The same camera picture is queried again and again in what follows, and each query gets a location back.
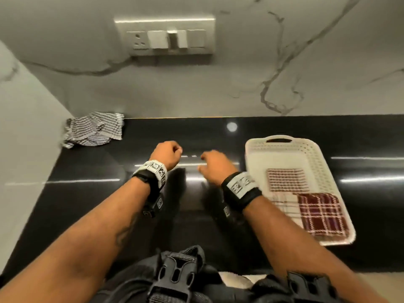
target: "maroon plaid cloth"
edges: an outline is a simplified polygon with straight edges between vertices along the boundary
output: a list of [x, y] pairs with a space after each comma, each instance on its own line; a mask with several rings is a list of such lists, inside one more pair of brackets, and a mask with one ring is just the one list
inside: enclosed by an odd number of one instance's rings
[[297, 194], [304, 229], [314, 236], [348, 237], [339, 200], [330, 193]]
[[309, 192], [303, 169], [267, 169], [270, 191]]

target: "wall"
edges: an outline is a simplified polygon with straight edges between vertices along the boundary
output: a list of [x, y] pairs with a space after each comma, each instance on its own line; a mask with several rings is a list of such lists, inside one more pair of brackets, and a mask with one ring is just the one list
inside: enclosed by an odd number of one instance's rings
[[0, 273], [58, 158], [68, 117], [0, 41]]
[[[0, 4], [0, 38], [75, 116], [404, 112], [404, 0]], [[113, 24], [203, 14], [217, 18], [210, 59], [128, 59]]]

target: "white basket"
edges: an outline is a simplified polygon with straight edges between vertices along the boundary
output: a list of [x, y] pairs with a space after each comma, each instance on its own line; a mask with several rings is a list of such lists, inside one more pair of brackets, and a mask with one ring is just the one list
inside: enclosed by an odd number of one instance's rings
[[[267, 142], [271, 139], [288, 139], [291, 142]], [[264, 195], [270, 195], [266, 169], [302, 169], [309, 193], [331, 193], [339, 199], [348, 226], [348, 238], [339, 241], [319, 241], [323, 246], [351, 244], [356, 232], [341, 194], [319, 146], [309, 139], [274, 135], [253, 138], [246, 142], [246, 168], [258, 183]]]

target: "buckle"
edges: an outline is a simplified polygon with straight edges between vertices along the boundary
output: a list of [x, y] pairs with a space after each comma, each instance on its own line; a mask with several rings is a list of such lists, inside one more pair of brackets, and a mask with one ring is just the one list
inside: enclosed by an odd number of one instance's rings
[[147, 302], [153, 294], [161, 293], [189, 303], [189, 288], [195, 280], [197, 270], [195, 256], [171, 252], [160, 268], [158, 280], [150, 287]]

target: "forearm tattoo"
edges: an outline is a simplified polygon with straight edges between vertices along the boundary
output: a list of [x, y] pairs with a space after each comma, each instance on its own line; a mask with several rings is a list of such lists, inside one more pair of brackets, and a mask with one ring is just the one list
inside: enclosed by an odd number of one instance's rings
[[139, 213], [134, 213], [132, 218], [130, 219], [130, 223], [127, 227], [124, 227], [116, 234], [115, 243], [118, 247], [123, 247], [129, 240], [130, 235], [132, 234], [134, 224], [137, 221]]

